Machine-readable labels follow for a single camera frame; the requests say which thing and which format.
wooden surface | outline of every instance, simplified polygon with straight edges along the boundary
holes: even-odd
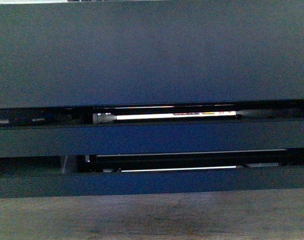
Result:
[[[304,189],[0,199],[0,240],[304,239]]]

white light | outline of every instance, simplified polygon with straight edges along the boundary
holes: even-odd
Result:
[[[10,121],[9,120],[0,120],[0,124],[9,124]]]
[[[86,161],[87,163],[90,162],[90,155],[85,155],[85,161]]]
[[[236,116],[236,111],[118,115],[116,116],[116,119],[138,120],[138,119],[169,119],[169,118],[201,118],[201,117],[218,117],[218,116]]]
[[[122,170],[124,172],[162,172],[162,171],[183,171],[183,170],[206,170],[206,169],[235,169],[236,166],[209,166],[209,167],[187,167],[187,168],[163,168],[163,169],[142,169],[142,170]]]

